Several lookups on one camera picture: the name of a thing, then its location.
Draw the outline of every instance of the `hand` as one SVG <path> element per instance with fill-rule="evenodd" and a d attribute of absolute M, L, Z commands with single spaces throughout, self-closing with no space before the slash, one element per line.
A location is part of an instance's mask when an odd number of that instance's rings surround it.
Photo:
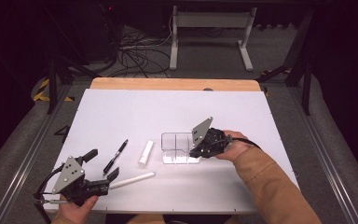
<path fill-rule="evenodd" d="M 97 201 L 98 197 L 92 196 L 87 199 L 81 207 L 77 206 L 75 203 L 61 203 L 58 213 L 75 224 L 85 224 L 91 209 Z"/>
<path fill-rule="evenodd" d="M 245 138 L 248 139 L 245 135 L 243 135 L 240 132 L 233 132 L 230 130 L 224 130 L 225 135 L 229 135 L 231 134 L 231 136 L 233 138 Z M 249 147 L 251 147 L 252 145 L 244 143 L 242 141 L 233 141 L 232 145 L 228 148 L 228 150 L 226 150 L 225 152 L 216 155 L 217 159 L 220 160 L 228 160 L 228 161 L 235 161 L 241 153 L 243 153 L 244 151 L 246 151 L 246 149 L 248 149 Z"/>

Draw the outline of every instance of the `black pen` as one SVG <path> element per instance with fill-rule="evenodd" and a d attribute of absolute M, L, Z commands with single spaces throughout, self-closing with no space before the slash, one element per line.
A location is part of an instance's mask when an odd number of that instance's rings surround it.
<path fill-rule="evenodd" d="M 106 175 L 109 172 L 110 168 L 112 168 L 113 166 L 113 163 L 115 163 L 115 160 L 120 155 L 121 151 L 123 151 L 124 147 L 127 145 L 128 142 L 129 140 L 127 139 L 118 149 L 118 152 L 116 153 L 115 157 L 113 157 L 113 159 L 109 163 L 107 163 L 107 166 L 103 169 L 103 175 Z"/>

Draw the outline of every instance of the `white chalk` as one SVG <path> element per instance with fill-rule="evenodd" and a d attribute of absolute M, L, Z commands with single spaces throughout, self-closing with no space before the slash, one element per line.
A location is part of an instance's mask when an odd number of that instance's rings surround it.
<path fill-rule="evenodd" d="M 142 157 L 139 160 L 140 164 L 142 164 L 142 165 L 147 164 L 147 160 L 149 159 L 149 155 L 150 155 L 150 151 L 152 149 L 152 146 L 153 146 L 153 141 L 148 141 L 147 145 L 145 147 L 144 153 L 142 154 Z"/>
<path fill-rule="evenodd" d="M 138 175 L 138 176 L 136 176 L 136 177 L 134 177 L 134 178 L 126 179 L 126 180 L 123 180 L 123 181 L 120 181 L 120 182 L 111 184 L 111 185 L 109 186 L 109 189 L 117 189 L 117 188 L 120 188 L 120 187 L 129 185 L 129 184 L 132 184 L 132 183 L 135 183 L 135 182 L 138 182 L 138 181 L 141 181 L 141 180 L 144 180 L 144 179 L 153 177 L 153 176 L 155 176 L 155 175 L 156 175 L 155 172 L 147 173 L 147 174 L 145 174 L 145 175 Z"/>

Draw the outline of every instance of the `black strap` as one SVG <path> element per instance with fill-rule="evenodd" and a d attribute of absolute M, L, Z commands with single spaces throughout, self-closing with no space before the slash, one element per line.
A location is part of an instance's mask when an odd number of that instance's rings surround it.
<path fill-rule="evenodd" d="M 232 140 L 242 141 L 242 142 L 244 142 L 244 143 L 250 144 L 250 145 L 252 145 L 252 146 L 255 146 L 255 147 L 258 147 L 258 148 L 261 149 L 261 147 L 258 146 L 256 143 L 254 143 L 254 142 L 252 142 L 251 140 L 246 139 L 246 138 L 232 138 Z"/>

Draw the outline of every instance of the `white board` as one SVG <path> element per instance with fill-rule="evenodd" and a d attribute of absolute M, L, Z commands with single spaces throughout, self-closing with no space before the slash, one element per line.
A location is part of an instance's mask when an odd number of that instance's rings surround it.
<path fill-rule="evenodd" d="M 86 179 L 103 178 L 104 166 L 121 144 L 129 143 L 112 167 L 114 181 L 156 172 L 156 176 L 109 191 L 94 210 L 105 213 L 253 213 L 250 192 L 230 161 L 202 159 L 199 164 L 163 164 L 162 133 L 188 133 L 205 119 L 211 127 L 245 134 L 260 145 L 298 186 L 262 91 L 116 91 L 86 90 L 55 167 L 68 156 L 97 148 L 83 164 Z M 145 167 L 138 164 L 147 141 L 154 145 Z M 58 175 L 49 182 L 51 191 Z M 58 196 L 46 196 L 58 199 Z M 45 204 L 54 211 L 58 205 Z"/>

